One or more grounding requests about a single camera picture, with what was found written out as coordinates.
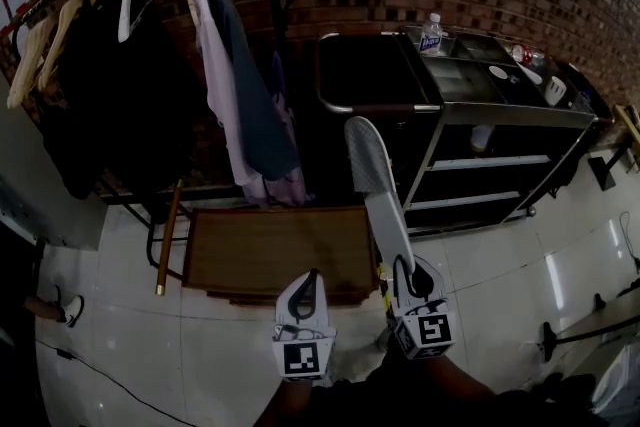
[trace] teal garment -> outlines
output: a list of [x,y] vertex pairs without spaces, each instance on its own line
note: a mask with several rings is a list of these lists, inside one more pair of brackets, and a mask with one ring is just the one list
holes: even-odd
[[279,180],[300,166],[298,152],[253,60],[233,1],[209,0],[209,7],[233,67],[244,158],[267,180]]

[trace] power cord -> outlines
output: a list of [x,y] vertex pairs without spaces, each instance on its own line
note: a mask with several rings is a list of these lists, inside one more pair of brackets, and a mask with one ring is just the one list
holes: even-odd
[[[627,215],[626,225],[623,224],[622,222],[622,218],[624,217],[625,214]],[[633,243],[631,242],[631,238],[629,237],[629,223],[631,222],[631,213],[629,213],[628,210],[625,210],[624,212],[622,212],[618,217],[618,222],[620,223],[620,229],[622,230],[624,241],[627,243],[627,249],[629,250],[629,254],[631,255],[631,258],[633,258],[633,263],[635,263],[636,265],[636,274],[640,274],[640,258],[638,258],[633,253]]]
[[40,340],[36,340],[36,342],[44,345],[45,347],[49,347],[49,349],[53,349],[54,351],[56,351],[56,353],[58,354],[58,356],[60,356],[61,358],[64,359],[68,359],[69,361],[71,360],[76,360],[79,361],[80,363],[82,363],[85,367],[90,368],[91,370],[93,370],[94,372],[105,376],[107,379],[109,379],[109,381],[111,381],[112,383],[114,383],[115,385],[119,386],[120,388],[122,388],[124,391],[126,391],[129,395],[131,395],[135,400],[137,400],[138,402],[140,402],[140,404],[144,404],[145,406],[153,409],[154,411],[157,411],[158,413],[160,413],[161,415],[164,415],[168,418],[171,418],[172,420],[175,420],[176,422],[179,422],[183,425],[188,425],[189,427],[198,427],[197,425],[194,425],[192,423],[189,422],[185,422],[183,420],[180,420],[179,418],[176,418],[173,415],[170,415],[169,413],[165,413],[164,411],[161,411],[160,409],[158,409],[155,406],[152,406],[151,404],[149,404],[148,402],[145,402],[142,399],[139,399],[138,397],[136,397],[133,393],[131,393],[127,388],[125,388],[122,384],[120,384],[118,381],[116,381],[113,377],[105,374],[104,372],[98,370],[97,368],[93,368],[91,365],[89,365],[89,363],[86,363],[84,361],[82,361],[80,358],[78,358],[77,356],[74,356],[73,354],[71,354],[68,351],[65,351],[63,349],[58,349],[57,347],[54,347],[52,345],[49,345],[48,343],[42,342]]

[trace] white cup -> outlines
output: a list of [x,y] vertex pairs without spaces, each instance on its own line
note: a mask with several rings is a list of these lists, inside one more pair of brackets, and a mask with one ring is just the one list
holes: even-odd
[[567,86],[558,77],[551,77],[544,92],[544,99],[553,107],[564,96]]

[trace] white shoe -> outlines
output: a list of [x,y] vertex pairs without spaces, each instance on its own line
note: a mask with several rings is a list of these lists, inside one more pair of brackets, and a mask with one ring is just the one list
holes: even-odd
[[63,322],[68,327],[73,327],[78,322],[82,310],[84,309],[84,298],[81,295],[75,296],[69,304],[62,308],[64,318],[59,322]]

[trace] water bottle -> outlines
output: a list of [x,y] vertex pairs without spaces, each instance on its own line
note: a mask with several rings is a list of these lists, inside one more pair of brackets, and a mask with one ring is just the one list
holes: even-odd
[[440,42],[442,41],[442,28],[440,27],[440,15],[431,13],[429,21],[422,26],[420,38],[420,52],[425,55],[438,55]]

